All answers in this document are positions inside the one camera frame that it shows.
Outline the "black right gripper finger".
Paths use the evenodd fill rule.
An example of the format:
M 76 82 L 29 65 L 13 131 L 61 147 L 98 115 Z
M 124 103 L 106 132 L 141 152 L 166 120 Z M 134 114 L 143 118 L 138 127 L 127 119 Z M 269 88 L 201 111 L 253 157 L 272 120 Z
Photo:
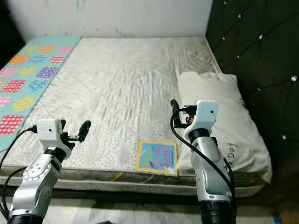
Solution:
M 180 107 L 178 105 L 178 102 L 175 99 L 172 99 L 170 101 L 171 104 L 171 110 L 172 110 L 172 115 L 171 115 L 171 123 L 174 126 L 181 126 L 181 120 L 180 120 Z

